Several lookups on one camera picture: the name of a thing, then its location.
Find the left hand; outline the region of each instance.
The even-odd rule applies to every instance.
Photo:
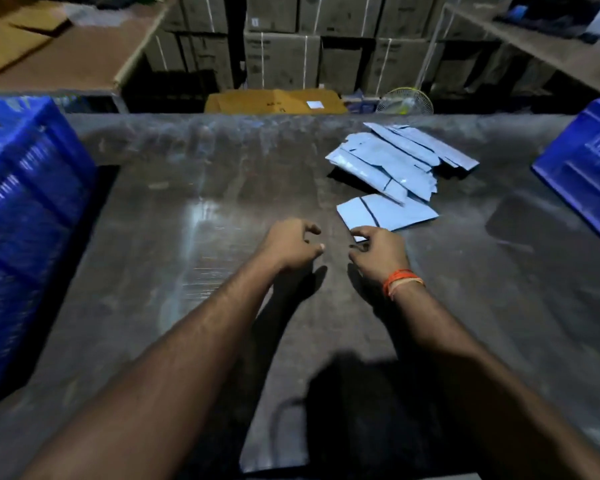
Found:
[[[324,252],[324,244],[311,244],[304,233],[320,234],[313,222],[305,219],[286,219],[271,226],[258,248],[258,253],[273,259],[281,271],[300,269]]]

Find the blue plastic crate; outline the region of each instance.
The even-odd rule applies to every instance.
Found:
[[[589,104],[532,167],[600,233],[600,99]]]
[[[0,379],[95,185],[48,97],[0,99]]]

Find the right hand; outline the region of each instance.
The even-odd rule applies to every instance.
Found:
[[[349,259],[360,268],[362,275],[380,284],[400,269],[410,269],[403,238],[387,229],[372,226],[356,227],[351,235],[366,237],[369,250],[352,249]]]

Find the pile of courier bags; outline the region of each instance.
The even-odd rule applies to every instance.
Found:
[[[379,193],[337,206],[349,229],[384,227],[391,231],[435,219],[428,206],[438,192],[433,167],[446,163],[472,170],[476,160],[408,125],[365,123],[373,133],[354,133],[328,154],[327,160],[358,177]]]

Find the orange thread bracelet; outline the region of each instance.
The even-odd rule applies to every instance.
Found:
[[[412,270],[410,269],[399,269],[398,271],[394,272],[393,274],[391,274],[391,276],[389,276],[386,281],[384,282],[384,285],[382,286],[382,291],[384,293],[384,295],[389,298],[389,287],[392,285],[392,283],[398,281],[398,280],[405,280],[405,279],[412,279],[414,281],[418,281],[421,285],[424,285],[424,281],[422,281],[422,279],[415,274]]]

